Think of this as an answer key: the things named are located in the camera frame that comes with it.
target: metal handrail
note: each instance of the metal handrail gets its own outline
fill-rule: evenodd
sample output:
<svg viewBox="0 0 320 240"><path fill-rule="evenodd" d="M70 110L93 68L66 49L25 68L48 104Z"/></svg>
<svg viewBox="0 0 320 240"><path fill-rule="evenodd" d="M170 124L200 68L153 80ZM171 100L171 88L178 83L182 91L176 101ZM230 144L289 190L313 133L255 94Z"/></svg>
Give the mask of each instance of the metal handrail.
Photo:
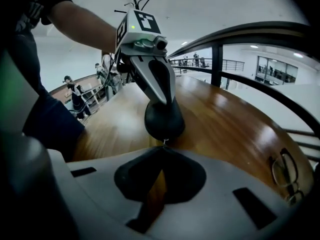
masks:
<svg viewBox="0 0 320 240"><path fill-rule="evenodd" d="M198 72L204 72L204 73L211 73L211 69L205 69L203 67L192 67L192 66L175 66L171 65L174 69L181 69L181 70L190 70L190 71L198 71Z"/></svg>
<svg viewBox="0 0 320 240"><path fill-rule="evenodd" d="M194 59L192 58L172 59L169 62L172 67L176 67L177 65L176 62L178 62L177 66L179 67L194 67L194 63L193 63ZM197 62L195 64L197 68L211 69L212 58L202 58L202 60L199 61L198 65L197 65ZM231 59L222 60L222 70L225 70L225 71L243 71L244 67L245 67L245 62L243 61L237 61L237 60L231 60Z"/></svg>
<svg viewBox="0 0 320 240"><path fill-rule="evenodd" d="M294 130L294 129L284 129L288 134L304 135L309 137L316 137L313 132L303 131L303 130Z"/></svg>
<svg viewBox="0 0 320 240"><path fill-rule="evenodd" d="M265 44L304 52L320 62L315 40L317 32L310 26L288 21L262 21L228 27L184 45L168 59L210 48L213 45Z"/></svg>
<svg viewBox="0 0 320 240"><path fill-rule="evenodd" d="M223 71L220 71L219 74L221 75L221 77L228 78L243 83L252 88L255 88L258 91L267 94L268 96L274 98L276 101L285 105L299 118L301 118L302 121L304 121L306 125L308 125L311 128L315 136L318 137L320 140L320 123L318 122L318 120L312 114L310 114L304 107L302 107L301 105L299 105L298 103L296 103L280 91L277 91L276 89L271 88L264 83L254 81L241 75L231 74Z"/></svg>
<svg viewBox="0 0 320 240"><path fill-rule="evenodd" d="M188 60L194 60L195 58L176 58L176 59L170 59L170 62L176 62L176 61L188 61ZM197 59L203 59L203 60L211 60L212 58L202 58L199 57ZM241 63L245 63L244 61L239 61L239 60L232 60L232 59L224 59L224 61L228 61L228 62L241 62Z"/></svg>

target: white wall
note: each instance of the white wall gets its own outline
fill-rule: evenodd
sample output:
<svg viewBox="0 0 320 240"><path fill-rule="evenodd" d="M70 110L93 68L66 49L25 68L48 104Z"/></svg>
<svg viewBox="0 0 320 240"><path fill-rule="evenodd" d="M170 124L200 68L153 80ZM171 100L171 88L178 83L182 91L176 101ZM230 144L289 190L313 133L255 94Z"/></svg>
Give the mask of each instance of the white wall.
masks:
<svg viewBox="0 0 320 240"><path fill-rule="evenodd" d="M101 51L64 37L36 37L40 61L40 76L48 92L63 85L66 75L72 79L96 73L95 64L101 62Z"/></svg>
<svg viewBox="0 0 320 240"><path fill-rule="evenodd" d="M273 86L273 88L303 106L320 122L320 86L315 84L289 84ZM229 92L261 110L282 128L312 131L290 109L261 91L249 88L234 89Z"/></svg>
<svg viewBox="0 0 320 240"><path fill-rule="evenodd" d="M193 59L194 58L194 54L195 54L194 51L193 52L189 52L189 53L186 53L184 55L180 55L180 56L174 57L173 60L183 59L183 57L185 55L188 57L188 59ZM196 54L199 55L199 58L204 57L206 59L211 59L212 58L212 49L211 48L206 48L206 49L202 49L202 50L197 50Z"/></svg>
<svg viewBox="0 0 320 240"><path fill-rule="evenodd" d="M241 75L250 79L255 78L258 63L258 57L256 55L241 50L238 45L224 45L223 59L244 62L243 71L229 71L228 73Z"/></svg>
<svg viewBox="0 0 320 240"><path fill-rule="evenodd" d="M315 80L316 84L318 86L320 86L320 71L318 71L318 73L316 74L316 80Z"/></svg>
<svg viewBox="0 0 320 240"><path fill-rule="evenodd" d="M166 46L166 49L167 49L167 53L166 55L169 56L170 54L172 54L173 52L175 52L176 50L180 49L183 47L183 45L181 45L182 43L184 42L188 42L188 43L191 43L193 40L190 40L190 39L187 39L187 40L169 40L168 41L168 44Z"/></svg>
<svg viewBox="0 0 320 240"><path fill-rule="evenodd" d="M294 67L298 68L297 76L295 80L295 85L314 85L317 84L317 70L303 64L302 62L298 62L296 60L293 60L288 57L284 57L275 53L271 52L264 52L264 51L249 51L249 50L242 50L243 52L246 52L247 54L251 54L251 56L263 56L266 58L274 59L277 61L281 61L287 64L290 64Z"/></svg>

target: dark shirt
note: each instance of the dark shirt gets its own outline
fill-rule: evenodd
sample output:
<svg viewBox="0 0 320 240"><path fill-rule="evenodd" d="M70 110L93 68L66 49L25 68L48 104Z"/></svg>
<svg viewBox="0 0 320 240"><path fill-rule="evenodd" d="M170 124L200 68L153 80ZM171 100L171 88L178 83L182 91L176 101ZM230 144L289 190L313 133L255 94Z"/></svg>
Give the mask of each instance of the dark shirt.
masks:
<svg viewBox="0 0 320 240"><path fill-rule="evenodd" d="M16 19L14 29L8 29L7 49L16 66L39 94L23 132L42 142L48 149L60 151L66 160L72 156L73 148L84 126L74 118L66 107L54 99L44 88L40 78L40 63L35 39L31 29L39 21L44 25L56 4L71 0L15 0L10 19Z"/></svg>
<svg viewBox="0 0 320 240"><path fill-rule="evenodd" d="M67 87L68 89L71 89L73 92L75 91L75 85L74 85L73 83L68 83L68 84L66 85L66 87Z"/></svg>

